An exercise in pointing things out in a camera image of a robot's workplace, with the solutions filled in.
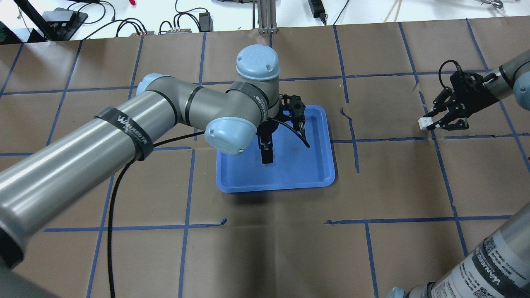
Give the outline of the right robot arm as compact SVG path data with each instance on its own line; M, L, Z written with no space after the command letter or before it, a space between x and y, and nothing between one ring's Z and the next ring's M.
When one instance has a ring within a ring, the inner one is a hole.
M432 102L432 109L419 121L421 130L441 128L467 130L471 115L513 95L529 110L529 60L525 51L485 76L456 67L450 86ZM530 208L525 205L507 222L487 236L439 281L413 287L394 287L390 298L528 298L530 264Z

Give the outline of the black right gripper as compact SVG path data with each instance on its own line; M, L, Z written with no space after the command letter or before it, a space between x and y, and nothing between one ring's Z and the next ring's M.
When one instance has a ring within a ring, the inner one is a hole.
M485 86L484 77L479 93L457 94L451 87L444 87L432 102L432 110L425 115L426 129L441 129L446 131L468 130L470 128L466 118L499 102ZM433 117L447 111L447 114L439 120ZM459 118L456 121L448 121L445 118Z

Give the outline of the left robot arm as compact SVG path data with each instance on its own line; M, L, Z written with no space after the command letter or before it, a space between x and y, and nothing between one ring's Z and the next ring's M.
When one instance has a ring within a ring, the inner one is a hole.
M1 265L21 263L38 232L127 163L145 160L154 142L177 124L204 131L207 143L224 154L243 154L259 126L279 111L279 56L269 46L250 45L238 53L236 70L238 78L224 93L149 74L134 98L104 108L2 171Z

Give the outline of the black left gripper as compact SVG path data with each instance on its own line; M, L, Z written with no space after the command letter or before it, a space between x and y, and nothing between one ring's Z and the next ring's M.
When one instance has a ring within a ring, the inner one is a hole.
M263 164L273 163L273 139L272 134L277 130L279 124L272 118L261 123L257 128L258 144Z

